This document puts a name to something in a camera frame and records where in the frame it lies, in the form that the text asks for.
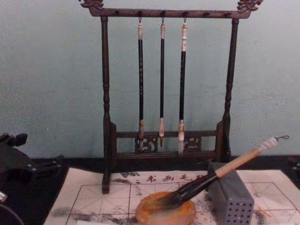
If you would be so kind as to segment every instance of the light blue wall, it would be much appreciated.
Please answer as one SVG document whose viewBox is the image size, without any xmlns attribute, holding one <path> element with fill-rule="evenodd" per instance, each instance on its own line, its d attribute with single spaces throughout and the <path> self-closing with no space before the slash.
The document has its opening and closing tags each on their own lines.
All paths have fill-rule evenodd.
<svg viewBox="0 0 300 225">
<path fill-rule="evenodd" d="M 106 7 L 229 9 L 237 0 L 105 0 Z M 232 90 L 232 154 L 290 135 L 269 154 L 299 154 L 300 4 L 265 0 L 241 20 Z M 29 135 L 33 158 L 102 157 L 101 26 L 76 0 L 0 7 L 0 132 Z M 143 18 L 146 130 L 159 120 L 160 19 Z M 165 127 L 177 130 L 182 19 L 166 19 Z M 188 19 L 185 128 L 215 129 L 224 108 L 230 20 Z M 137 19 L 109 20 L 111 118 L 138 128 Z M 166 149 L 175 140 L 165 142 Z M 132 142 L 120 146 L 127 151 Z M 212 145 L 206 141 L 205 147 Z"/>
</svg>

